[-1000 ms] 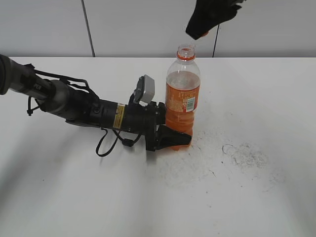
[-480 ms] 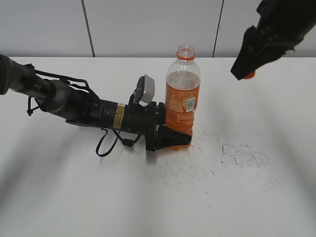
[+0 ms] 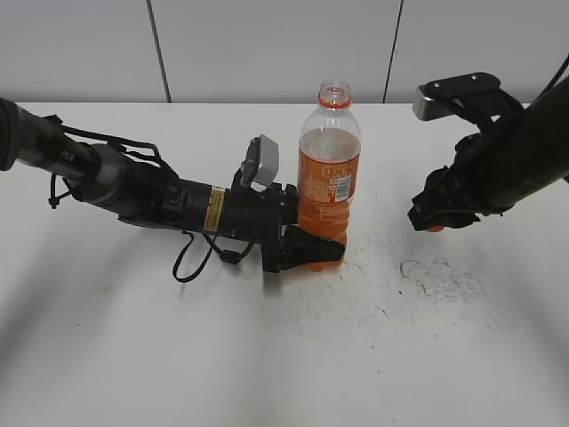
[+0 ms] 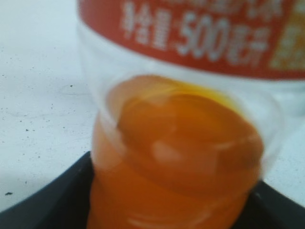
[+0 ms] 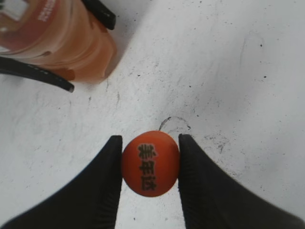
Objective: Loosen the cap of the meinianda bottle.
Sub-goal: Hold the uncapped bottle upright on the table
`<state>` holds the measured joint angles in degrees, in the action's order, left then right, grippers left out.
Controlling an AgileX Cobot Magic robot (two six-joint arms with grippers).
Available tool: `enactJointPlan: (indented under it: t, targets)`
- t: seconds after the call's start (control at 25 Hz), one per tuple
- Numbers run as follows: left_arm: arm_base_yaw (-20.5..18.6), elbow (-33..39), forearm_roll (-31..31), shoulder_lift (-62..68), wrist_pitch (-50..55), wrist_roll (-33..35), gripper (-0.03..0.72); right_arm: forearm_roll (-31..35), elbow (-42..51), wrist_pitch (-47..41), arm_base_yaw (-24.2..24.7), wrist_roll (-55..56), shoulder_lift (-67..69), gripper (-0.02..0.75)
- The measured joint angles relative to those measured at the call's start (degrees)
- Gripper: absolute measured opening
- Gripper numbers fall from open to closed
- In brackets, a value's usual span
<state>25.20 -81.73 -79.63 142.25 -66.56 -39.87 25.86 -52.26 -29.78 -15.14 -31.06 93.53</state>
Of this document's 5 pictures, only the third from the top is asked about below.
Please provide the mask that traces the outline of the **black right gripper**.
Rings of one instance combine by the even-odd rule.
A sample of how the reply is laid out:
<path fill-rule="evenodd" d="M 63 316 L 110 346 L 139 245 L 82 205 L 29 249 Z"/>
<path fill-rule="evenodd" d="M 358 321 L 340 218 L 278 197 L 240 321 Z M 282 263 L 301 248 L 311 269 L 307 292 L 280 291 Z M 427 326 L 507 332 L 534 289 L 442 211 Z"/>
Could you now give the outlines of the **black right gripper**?
<path fill-rule="evenodd" d="M 479 222 L 480 214 L 503 214 L 511 208 L 510 202 L 490 198 L 494 178 L 483 170 L 488 152 L 481 133 L 468 135 L 455 145 L 453 163 L 430 173 L 423 191 L 412 198 L 408 217 L 415 230 L 460 229 Z"/>

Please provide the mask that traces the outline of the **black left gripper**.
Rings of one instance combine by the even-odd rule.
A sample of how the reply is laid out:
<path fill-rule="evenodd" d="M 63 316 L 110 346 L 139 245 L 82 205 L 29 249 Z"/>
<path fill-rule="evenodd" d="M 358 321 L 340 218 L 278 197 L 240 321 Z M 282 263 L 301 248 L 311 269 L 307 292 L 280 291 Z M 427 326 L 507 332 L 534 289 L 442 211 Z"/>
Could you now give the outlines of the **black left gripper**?
<path fill-rule="evenodd" d="M 220 234 L 242 240 L 242 252 L 220 252 L 223 262 L 237 265 L 255 245 L 260 246 L 262 268 L 279 272 L 322 262 L 338 262 L 345 245 L 295 226 L 298 221 L 299 191 L 292 184 L 272 183 L 263 191 L 240 184 L 225 193 Z"/>

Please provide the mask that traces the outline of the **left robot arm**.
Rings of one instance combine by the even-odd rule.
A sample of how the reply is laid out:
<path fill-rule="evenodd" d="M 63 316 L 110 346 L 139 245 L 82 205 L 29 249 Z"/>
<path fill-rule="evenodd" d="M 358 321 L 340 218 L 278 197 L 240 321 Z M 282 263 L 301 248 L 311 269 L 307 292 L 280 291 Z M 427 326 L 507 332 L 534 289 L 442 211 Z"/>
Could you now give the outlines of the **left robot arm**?
<path fill-rule="evenodd" d="M 342 243 L 299 228 L 299 191 L 275 181 L 279 149 L 263 134 L 251 139 L 224 189 L 181 179 L 152 143 L 72 128 L 2 100 L 2 171 L 15 162 L 50 173 L 51 208 L 72 197 L 133 226 L 199 233 L 227 264 L 238 265 L 254 246 L 273 273 L 344 255 Z"/>

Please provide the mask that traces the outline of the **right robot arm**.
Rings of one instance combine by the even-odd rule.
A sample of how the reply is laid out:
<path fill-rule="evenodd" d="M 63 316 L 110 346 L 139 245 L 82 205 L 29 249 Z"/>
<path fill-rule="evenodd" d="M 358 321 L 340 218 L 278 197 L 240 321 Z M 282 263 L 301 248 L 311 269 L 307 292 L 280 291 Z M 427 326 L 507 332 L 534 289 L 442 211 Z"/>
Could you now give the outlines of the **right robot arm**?
<path fill-rule="evenodd" d="M 417 231 L 461 229 L 568 177 L 568 81 L 528 107 L 476 72 L 421 85 L 413 113 L 422 121 L 457 116 L 477 127 L 460 139 L 450 165 L 431 172 L 412 199 Z"/>

